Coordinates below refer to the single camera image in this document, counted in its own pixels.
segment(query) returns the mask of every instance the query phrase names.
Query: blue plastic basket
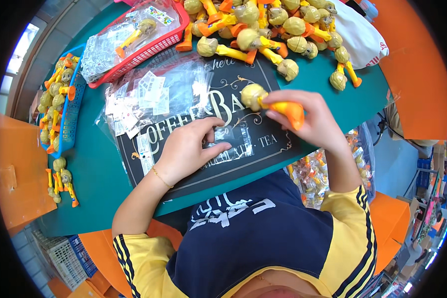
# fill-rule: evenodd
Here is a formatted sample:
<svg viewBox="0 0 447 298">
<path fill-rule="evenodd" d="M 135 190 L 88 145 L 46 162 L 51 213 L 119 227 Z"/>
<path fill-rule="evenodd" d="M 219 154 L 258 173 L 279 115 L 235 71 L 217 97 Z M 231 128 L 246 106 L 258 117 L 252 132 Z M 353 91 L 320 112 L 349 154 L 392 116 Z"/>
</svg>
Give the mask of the blue plastic basket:
<svg viewBox="0 0 447 298">
<path fill-rule="evenodd" d="M 81 239 L 78 237 L 78 235 L 73 235 L 68 238 L 68 241 L 70 242 L 77 259 L 83 266 L 83 269 L 84 271 L 86 271 L 88 277 L 93 277 L 98 269 L 96 268 L 96 265 L 93 263 L 93 260 L 91 260 L 91 257 L 84 248 L 83 243 L 81 243 Z"/>
<path fill-rule="evenodd" d="M 73 48 L 64 53 L 62 57 L 65 57 L 68 53 L 71 53 L 74 56 L 81 57 L 85 46 L 86 46 L 85 43 L 78 45 L 76 48 Z M 86 87 L 86 81 L 84 80 L 83 76 L 78 73 L 80 67 L 81 67 L 81 58 L 77 63 L 76 69 L 72 76 L 72 80 L 70 81 L 70 86 L 75 86 L 76 88 L 75 99 L 69 101 L 68 95 L 66 95 L 65 98 L 65 104 L 63 106 L 63 115 L 61 116 L 60 146 L 58 148 L 58 151 L 50 154 L 54 158 L 59 158 L 62 152 L 65 152 L 66 150 L 71 149 L 74 146 L 76 136 L 77 115 L 79 112 L 79 107 L 81 106 L 81 100 L 83 99 L 84 88 Z M 41 140 L 40 143 L 45 150 L 48 149 L 49 145 L 43 144 Z"/>
<path fill-rule="evenodd" d="M 432 153 L 429 158 L 419 158 L 417 159 L 417 167 L 421 169 L 430 170 L 430 162 L 432 161 L 432 156 L 434 155 L 434 149 L 432 149 Z M 427 189 L 430 183 L 430 173 L 428 172 L 420 172 L 419 176 L 417 176 L 416 186 L 423 187 Z"/>
</svg>

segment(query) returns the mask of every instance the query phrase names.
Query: red plastic basket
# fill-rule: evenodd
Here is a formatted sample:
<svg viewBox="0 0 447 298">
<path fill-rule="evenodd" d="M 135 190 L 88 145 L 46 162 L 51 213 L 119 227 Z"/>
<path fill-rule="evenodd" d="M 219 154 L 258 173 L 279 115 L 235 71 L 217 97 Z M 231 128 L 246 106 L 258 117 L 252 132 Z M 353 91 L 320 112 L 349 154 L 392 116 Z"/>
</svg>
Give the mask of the red plastic basket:
<svg viewBox="0 0 447 298">
<path fill-rule="evenodd" d="M 147 0 L 143 1 L 142 3 L 139 3 L 138 5 L 134 6 L 130 10 L 126 11 L 122 15 L 120 15 L 116 20 L 114 20 L 111 24 L 109 24 L 106 28 L 101 30 L 101 32 L 105 31 L 107 28 L 114 26 L 116 24 L 119 24 L 122 22 L 122 20 L 126 17 L 126 14 L 135 11 L 139 9 L 141 6 L 149 3 L 154 2 L 154 0 Z M 93 83 L 89 83 L 88 86 L 95 89 L 98 86 L 100 86 L 103 83 L 112 83 L 116 79 L 123 76 L 125 73 L 133 69 L 134 67 L 141 64 L 143 61 L 147 60 L 148 58 L 154 56 L 155 54 L 159 53 L 160 51 L 170 47 L 173 44 L 178 43 L 181 41 L 185 28 L 187 25 L 189 25 L 189 15 L 185 11 L 184 7 L 181 3 L 174 2 L 173 0 L 161 0 L 159 1 L 162 5 L 169 8 L 171 5 L 176 10 L 177 14 L 179 15 L 179 21 L 181 23 L 180 27 L 172 30 L 169 33 L 166 33 L 161 36 L 161 38 L 151 41 L 146 46 L 140 48 L 132 54 L 131 56 L 125 58 L 121 63 L 114 66 L 109 70 L 105 75 L 103 75 L 99 80 Z"/>
</svg>

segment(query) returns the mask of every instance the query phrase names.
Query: gold bracelet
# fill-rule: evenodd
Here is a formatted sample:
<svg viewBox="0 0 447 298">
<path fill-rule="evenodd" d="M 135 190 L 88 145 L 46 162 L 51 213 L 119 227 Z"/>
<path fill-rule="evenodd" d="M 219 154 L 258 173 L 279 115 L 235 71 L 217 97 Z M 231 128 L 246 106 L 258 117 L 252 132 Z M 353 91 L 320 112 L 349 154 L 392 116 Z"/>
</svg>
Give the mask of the gold bracelet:
<svg viewBox="0 0 447 298">
<path fill-rule="evenodd" d="M 174 186 L 170 186 L 169 184 L 167 184 L 165 181 L 164 181 L 164 179 L 162 179 L 162 177 L 161 176 L 159 176 L 159 174 L 157 173 L 157 171 L 156 171 L 156 169 L 154 169 L 154 166 L 152 166 L 152 168 L 151 168 L 153 171 L 154 171 L 154 174 L 156 175 L 156 176 L 158 176 L 159 177 L 159 179 L 161 179 L 161 181 L 162 181 L 162 183 L 164 183 L 165 184 L 165 186 L 167 186 L 169 189 L 171 189 L 171 188 L 173 188 Z"/>
</svg>

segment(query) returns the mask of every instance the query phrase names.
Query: yellow sleeve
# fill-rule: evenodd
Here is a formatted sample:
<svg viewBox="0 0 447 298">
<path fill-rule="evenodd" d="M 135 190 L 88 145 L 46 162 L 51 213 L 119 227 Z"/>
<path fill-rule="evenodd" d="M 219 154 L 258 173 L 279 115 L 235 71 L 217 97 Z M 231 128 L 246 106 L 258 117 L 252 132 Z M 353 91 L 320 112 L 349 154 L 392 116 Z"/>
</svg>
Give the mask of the yellow sleeve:
<svg viewBox="0 0 447 298">
<path fill-rule="evenodd" d="M 372 277 L 377 244 L 363 186 L 327 192 L 321 211 L 333 216 L 333 238 L 320 279 L 333 297 L 357 297 Z"/>
<path fill-rule="evenodd" d="M 167 238 L 120 234 L 114 238 L 113 245 L 133 298 L 186 297 L 172 283 L 166 270 L 175 252 Z"/>
</svg>

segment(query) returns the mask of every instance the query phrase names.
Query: teal tabletop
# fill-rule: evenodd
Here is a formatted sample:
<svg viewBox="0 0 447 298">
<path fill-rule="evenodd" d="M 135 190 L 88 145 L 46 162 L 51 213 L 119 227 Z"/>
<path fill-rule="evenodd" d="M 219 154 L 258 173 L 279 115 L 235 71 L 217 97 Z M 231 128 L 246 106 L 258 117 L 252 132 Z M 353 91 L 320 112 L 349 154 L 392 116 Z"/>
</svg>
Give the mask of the teal tabletop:
<svg viewBox="0 0 447 298">
<path fill-rule="evenodd" d="M 81 30 L 67 49 L 85 43 L 89 36 L 97 34 L 128 9 L 129 6 L 123 3 L 112 3 Z M 349 81 L 346 89 L 339 92 L 328 80 L 336 68 L 332 52 L 323 51 L 313 60 L 296 53 L 290 53 L 288 58 L 298 63 L 299 75 L 287 83 L 275 71 L 280 88 L 321 93 L 343 132 L 372 118 L 387 104 L 389 87 L 379 66 L 357 70 L 358 77 L 363 80 L 362 85 L 354 88 Z M 46 236 L 73 235 L 111 228 L 115 211 L 132 190 L 116 146 L 95 124 L 95 119 L 105 104 L 104 91 L 107 87 L 108 84 L 103 84 L 96 89 L 86 88 L 79 111 L 75 146 L 62 155 L 68 162 L 67 169 L 73 174 L 74 190 L 80 205 L 72 208 L 68 193 L 61 193 L 62 201 L 58 208 L 38 219 Z M 302 148 L 301 155 L 292 160 L 268 164 L 266 169 L 241 179 L 203 189 L 171 202 L 160 203 L 155 216 L 182 209 L 240 187 L 315 150 L 314 146 L 306 143 Z"/>
</svg>

